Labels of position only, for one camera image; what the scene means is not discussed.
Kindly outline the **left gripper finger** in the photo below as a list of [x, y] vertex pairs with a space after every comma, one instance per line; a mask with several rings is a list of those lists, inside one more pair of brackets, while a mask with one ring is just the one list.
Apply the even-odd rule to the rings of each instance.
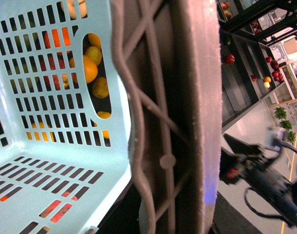
[[142, 234], [206, 234], [218, 192], [222, 76], [214, 0], [112, 0]]

